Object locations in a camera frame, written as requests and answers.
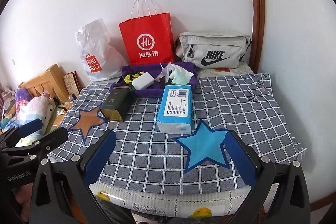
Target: gray nike waist bag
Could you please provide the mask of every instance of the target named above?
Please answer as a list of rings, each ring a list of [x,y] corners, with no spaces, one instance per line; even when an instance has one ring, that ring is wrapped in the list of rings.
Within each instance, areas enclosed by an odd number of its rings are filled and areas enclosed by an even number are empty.
[[[176,55],[201,69],[234,69],[249,45],[250,38],[242,34],[183,32],[176,41]]]

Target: paper bag handle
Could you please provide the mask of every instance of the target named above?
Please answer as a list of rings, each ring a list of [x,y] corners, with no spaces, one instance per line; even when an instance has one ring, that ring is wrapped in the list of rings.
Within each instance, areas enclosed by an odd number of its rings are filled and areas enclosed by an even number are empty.
[[[146,0],[144,0],[144,1],[146,2],[147,8],[148,8],[149,16],[151,16],[151,11],[150,11],[150,9],[149,9],[148,3],[147,3]],[[150,0],[150,1],[152,2],[153,6],[154,6],[155,14],[158,15],[158,14],[157,14],[157,11],[156,11],[156,7],[155,7],[154,2],[153,2],[152,0]],[[138,18],[140,18],[140,14],[139,14],[139,0],[136,0],[136,1],[134,2],[134,4],[133,4],[132,11],[131,11],[131,21],[132,21],[132,14],[133,14],[134,6],[135,6],[136,3],[137,3],[137,8],[138,8]]]

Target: blue gripper pad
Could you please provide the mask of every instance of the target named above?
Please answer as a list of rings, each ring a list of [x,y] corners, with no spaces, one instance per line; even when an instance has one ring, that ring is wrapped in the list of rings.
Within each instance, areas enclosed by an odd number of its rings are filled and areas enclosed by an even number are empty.
[[[108,133],[107,137],[105,137],[104,141],[100,145],[98,143],[99,141],[93,144],[93,146],[97,145],[96,151],[84,166],[84,183],[86,186],[89,186],[90,184],[97,182],[97,179],[101,171],[103,170],[105,164],[107,163],[108,159],[110,158],[116,146],[117,143],[116,133],[111,130]]]
[[[30,134],[40,130],[43,127],[43,123],[40,119],[33,120],[29,123],[26,123],[22,126],[19,126],[17,128],[18,130],[18,135],[21,138],[25,138],[29,136]]]
[[[224,144],[242,180],[253,189],[257,183],[257,169],[255,165],[230,132],[226,134]]]

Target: wooden headboard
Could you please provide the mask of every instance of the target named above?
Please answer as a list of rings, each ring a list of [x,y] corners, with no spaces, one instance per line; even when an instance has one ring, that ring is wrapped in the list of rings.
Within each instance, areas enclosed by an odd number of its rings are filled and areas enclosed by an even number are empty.
[[[60,102],[64,102],[69,96],[63,74],[57,64],[52,65],[46,72],[35,78],[22,82],[18,88],[28,90],[33,97],[41,96],[43,90],[46,90],[51,97],[58,98]]]

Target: screw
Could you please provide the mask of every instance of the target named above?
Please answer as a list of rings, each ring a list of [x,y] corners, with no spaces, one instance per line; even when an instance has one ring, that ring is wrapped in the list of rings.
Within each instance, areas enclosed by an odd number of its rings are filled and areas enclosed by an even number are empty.
[[[270,162],[270,159],[269,159],[269,157],[267,157],[267,156],[262,156],[262,157],[261,157],[261,161],[267,164],[267,163]]]
[[[80,155],[73,155],[73,156],[71,157],[71,160],[72,160],[72,161],[79,161],[80,158],[81,158]]]
[[[297,160],[294,160],[294,161],[293,161],[293,165],[294,165],[295,167],[300,167],[300,163],[299,163]]]
[[[41,164],[42,165],[45,165],[45,164],[47,164],[48,163],[48,159],[43,159],[43,160],[41,160]]]

